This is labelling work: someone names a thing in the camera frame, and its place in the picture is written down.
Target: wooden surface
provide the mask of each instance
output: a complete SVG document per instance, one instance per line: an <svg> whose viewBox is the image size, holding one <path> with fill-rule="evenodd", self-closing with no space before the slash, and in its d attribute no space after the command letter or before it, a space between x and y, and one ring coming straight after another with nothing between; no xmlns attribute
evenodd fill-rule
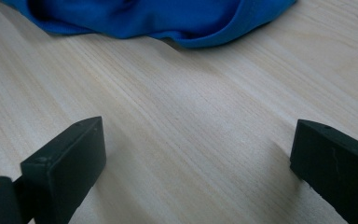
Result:
<svg viewBox="0 0 358 224"><path fill-rule="evenodd" d="M358 139L358 1L195 50L51 36L0 3L0 175L99 115L108 162L71 223L345 223L289 155L297 119Z"/></svg>

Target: wood grain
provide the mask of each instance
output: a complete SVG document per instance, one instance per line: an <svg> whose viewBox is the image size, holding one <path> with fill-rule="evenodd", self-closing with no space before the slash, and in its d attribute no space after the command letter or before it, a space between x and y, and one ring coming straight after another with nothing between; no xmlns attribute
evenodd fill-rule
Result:
<svg viewBox="0 0 358 224"><path fill-rule="evenodd" d="M0 175L103 116L72 223L345 223L289 169L297 119L358 139L358 1L299 1L225 46L48 35L0 3Z"/></svg>

